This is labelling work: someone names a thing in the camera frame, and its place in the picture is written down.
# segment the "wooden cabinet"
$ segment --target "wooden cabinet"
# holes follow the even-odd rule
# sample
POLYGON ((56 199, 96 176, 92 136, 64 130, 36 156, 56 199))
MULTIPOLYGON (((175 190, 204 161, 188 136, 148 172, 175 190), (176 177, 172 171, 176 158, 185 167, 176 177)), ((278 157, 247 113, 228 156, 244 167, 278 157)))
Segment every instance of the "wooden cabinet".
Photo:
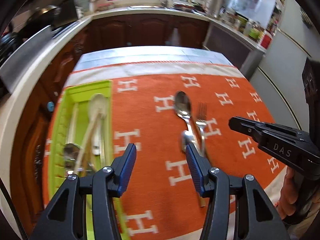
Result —
POLYGON ((92 51, 127 46, 202 48, 209 23, 181 16, 132 14, 92 22, 92 51))
POLYGON ((160 14, 132 15, 132 46, 164 46, 171 34, 170 17, 160 14))
POLYGON ((94 20, 93 39, 95 50, 130 46, 129 34, 132 31, 130 16, 115 16, 94 20))
POLYGON ((76 62, 90 50, 87 38, 88 28, 84 28, 55 56, 31 92, 16 130, 10 164, 11 198, 28 235, 44 210, 42 159, 53 106, 76 62))
POLYGON ((66 82, 75 65, 76 57, 74 45, 73 43, 69 42, 56 55, 56 57, 41 75, 40 82, 53 103, 57 102, 64 83, 66 82))
POLYGON ((174 28, 178 30, 180 46, 202 49, 209 23, 188 17, 175 16, 174 28))
POLYGON ((13 142, 11 198, 28 235, 44 210, 42 201, 42 159, 51 113, 50 101, 40 83, 26 103, 13 142))
POLYGON ((90 28, 84 27, 72 40, 75 62, 78 62, 82 54, 91 52, 91 40, 89 40, 90 28))

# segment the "person's hand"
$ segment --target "person's hand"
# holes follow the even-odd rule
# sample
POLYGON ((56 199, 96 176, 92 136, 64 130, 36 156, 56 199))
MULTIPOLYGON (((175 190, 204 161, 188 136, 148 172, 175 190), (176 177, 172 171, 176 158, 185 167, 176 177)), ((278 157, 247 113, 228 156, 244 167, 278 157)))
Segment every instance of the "person's hand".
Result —
MULTIPOLYGON (((286 216, 291 216, 296 211, 295 202, 298 199, 298 190, 294 184, 294 169, 287 167, 287 174, 284 177, 283 187, 280 192, 280 201, 278 203, 278 213, 281 219, 286 216)), ((320 190, 312 197, 312 202, 317 205, 313 208, 319 210, 320 208, 320 190)))

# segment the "dish rack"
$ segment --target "dish rack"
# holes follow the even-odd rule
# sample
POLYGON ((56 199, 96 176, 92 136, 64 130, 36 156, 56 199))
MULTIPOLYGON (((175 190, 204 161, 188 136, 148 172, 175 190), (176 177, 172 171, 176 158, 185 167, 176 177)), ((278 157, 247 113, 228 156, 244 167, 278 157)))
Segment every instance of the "dish rack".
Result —
MULTIPOLYGON (((79 86, 66 88, 59 100, 58 109, 55 113, 52 127, 50 156, 48 161, 48 194, 49 199, 53 197, 58 188, 65 180, 65 156, 64 147, 68 134, 68 127, 73 113, 73 107, 78 104, 78 114, 76 118, 76 129, 74 143, 81 145, 82 139, 89 124, 88 102, 95 94, 102 94, 108 100, 107 115, 104 119, 104 154, 105 165, 111 165, 113 161, 113 143, 111 127, 111 102, 112 102, 112 81, 99 81, 79 86)), ((101 169, 100 156, 94 156, 94 166, 101 169)), ((123 218, 123 209, 120 199, 113 199, 116 218, 123 240, 129 240, 130 236, 123 218)), ((92 212, 90 210, 91 196, 87 196, 86 225, 87 239, 94 240, 92 212)))

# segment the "cutlery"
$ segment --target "cutlery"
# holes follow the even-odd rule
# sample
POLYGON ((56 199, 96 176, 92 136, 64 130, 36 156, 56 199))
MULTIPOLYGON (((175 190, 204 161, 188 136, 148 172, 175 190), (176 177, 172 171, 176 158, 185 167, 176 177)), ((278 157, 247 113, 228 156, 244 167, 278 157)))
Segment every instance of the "cutlery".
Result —
POLYGON ((207 119, 207 104, 206 103, 199 103, 196 126, 200 130, 201 152, 202 152, 203 156, 205 156, 204 129, 207 127, 206 119, 207 119))
MULTIPOLYGON (((75 170, 75 162, 78 157, 80 146, 73 143, 75 141, 75 131, 76 131, 76 121, 78 118, 79 104, 75 103, 72 110, 71 121, 69 124, 69 130, 66 139, 66 145, 63 149, 64 157, 65 157, 65 168, 66 168, 66 176, 68 176, 71 172, 75 170)), ((96 172, 96 169, 92 163, 88 163, 88 174, 93 174, 96 172)), ((78 172, 84 171, 83 167, 79 167, 78 172)))
MULTIPOLYGON (((188 127, 188 134, 193 138, 194 145, 195 145, 196 149, 198 150, 198 152, 200 152, 199 151, 199 144, 197 142, 196 137, 193 134, 191 123, 190 123, 191 103, 190 103, 190 99, 185 94, 185 92, 179 91, 175 95, 174 110, 175 110, 176 114, 186 122, 187 127, 188 127)), ((206 206, 205 200, 203 198, 201 198, 200 196, 198 196, 198 198, 199 198, 200 207, 206 206)))
MULTIPOLYGON (((95 128, 97 127, 98 120, 101 119, 101 116, 105 115, 106 98, 102 94, 93 95, 90 102, 89 102, 88 111, 89 111, 90 121, 89 121, 89 125, 87 127, 87 130, 84 134, 84 137, 83 137, 83 140, 81 143, 81 149, 80 149, 78 157, 76 159, 76 165, 75 165, 75 170, 74 170, 75 174, 78 174, 78 169, 81 165, 81 162, 84 157, 85 151, 87 149, 89 140, 92 138, 92 135, 95 132, 95 128)), ((104 153, 100 155, 100 158, 102 159, 101 165, 103 165, 105 163, 104 153)))
POLYGON ((91 138, 91 151, 93 155, 100 155, 101 166, 105 166, 105 154, 104 154, 104 140, 103 140, 103 123, 107 114, 107 99, 103 94, 95 94, 89 101, 88 115, 92 120, 96 109, 100 109, 100 116, 97 120, 97 125, 94 130, 93 137, 91 138))
MULTIPOLYGON (((181 133, 181 150, 182 150, 182 152, 186 153, 186 147, 190 143, 193 143, 194 145, 196 145, 195 144, 196 140, 195 140, 193 133, 189 132, 189 131, 183 131, 181 133)), ((198 196, 198 200, 199 200, 200 207, 204 207, 206 205, 204 198, 198 196)))
POLYGON ((189 143, 195 144, 195 137, 189 131, 183 131, 181 133, 181 150, 186 153, 186 147, 189 143))

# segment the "blue knob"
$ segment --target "blue knob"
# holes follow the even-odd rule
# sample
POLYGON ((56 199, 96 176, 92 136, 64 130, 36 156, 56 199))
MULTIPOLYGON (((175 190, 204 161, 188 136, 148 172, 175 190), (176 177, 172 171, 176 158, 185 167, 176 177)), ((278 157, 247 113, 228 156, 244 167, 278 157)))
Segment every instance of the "blue knob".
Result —
POLYGON ((52 101, 48 102, 47 109, 51 113, 54 111, 54 103, 52 101))

